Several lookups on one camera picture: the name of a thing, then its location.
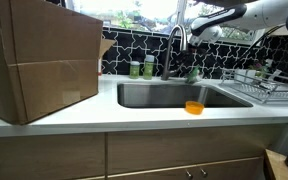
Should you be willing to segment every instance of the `sink basin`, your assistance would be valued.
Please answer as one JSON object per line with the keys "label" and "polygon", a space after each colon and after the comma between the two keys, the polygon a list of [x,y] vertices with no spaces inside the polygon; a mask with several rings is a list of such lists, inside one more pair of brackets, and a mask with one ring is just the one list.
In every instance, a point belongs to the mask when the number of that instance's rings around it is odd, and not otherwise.
{"label": "sink basin", "polygon": [[117,86],[118,103],[128,108],[184,108],[198,101],[206,108],[252,107],[252,104],[216,87],[205,85],[138,84]]}

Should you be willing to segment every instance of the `wooden cabinet door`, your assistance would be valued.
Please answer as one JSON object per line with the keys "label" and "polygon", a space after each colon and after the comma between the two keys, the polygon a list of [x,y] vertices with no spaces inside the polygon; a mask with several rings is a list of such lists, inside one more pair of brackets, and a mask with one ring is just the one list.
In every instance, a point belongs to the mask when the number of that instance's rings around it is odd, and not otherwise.
{"label": "wooden cabinet door", "polygon": [[110,180],[257,180],[262,158],[223,161],[193,166],[109,176]]}
{"label": "wooden cabinet door", "polygon": [[0,179],[104,176],[104,134],[0,138]]}
{"label": "wooden cabinet door", "polygon": [[281,131],[270,125],[108,133],[108,175],[259,157]]}

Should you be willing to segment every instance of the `cabinet handle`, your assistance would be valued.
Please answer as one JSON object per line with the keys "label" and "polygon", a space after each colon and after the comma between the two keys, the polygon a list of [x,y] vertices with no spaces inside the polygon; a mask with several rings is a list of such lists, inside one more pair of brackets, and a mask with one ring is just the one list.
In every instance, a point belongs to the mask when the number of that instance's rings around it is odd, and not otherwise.
{"label": "cabinet handle", "polygon": [[186,177],[188,180],[193,180],[193,175],[186,170]]}
{"label": "cabinet handle", "polygon": [[208,173],[201,168],[201,175],[203,178],[207,178]]}

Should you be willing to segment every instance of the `wire dish rack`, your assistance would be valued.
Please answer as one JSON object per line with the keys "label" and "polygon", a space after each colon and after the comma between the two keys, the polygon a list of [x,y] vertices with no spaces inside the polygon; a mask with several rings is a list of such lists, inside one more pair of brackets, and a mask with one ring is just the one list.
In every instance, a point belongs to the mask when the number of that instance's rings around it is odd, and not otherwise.
{"label": "wire dish rack", "polygon": [[[247,76],[248,70],[244,70],[246,71],[246,75],[244,73],[237,73],[238,71],[234,69],[222,70],[222,86],[228,86],[264,104],[288,104],[288,77],[263,73],[263,77],[269,78],[259,78]],[[287,83],[282,83],[273,79],[279,79]]]}

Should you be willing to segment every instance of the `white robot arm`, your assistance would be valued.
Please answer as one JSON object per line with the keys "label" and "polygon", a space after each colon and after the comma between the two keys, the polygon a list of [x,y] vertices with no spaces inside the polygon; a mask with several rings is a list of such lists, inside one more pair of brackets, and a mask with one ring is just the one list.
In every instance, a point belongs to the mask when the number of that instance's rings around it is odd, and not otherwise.
{"label": "white robot arm", "polygon": [[201,42],[216,42],[222,36],[220,24],[258,30],[286,24],[288,29],[288,0],[258,0],[225,8],[214,14],[195,19],[188,41],[193,46]]}

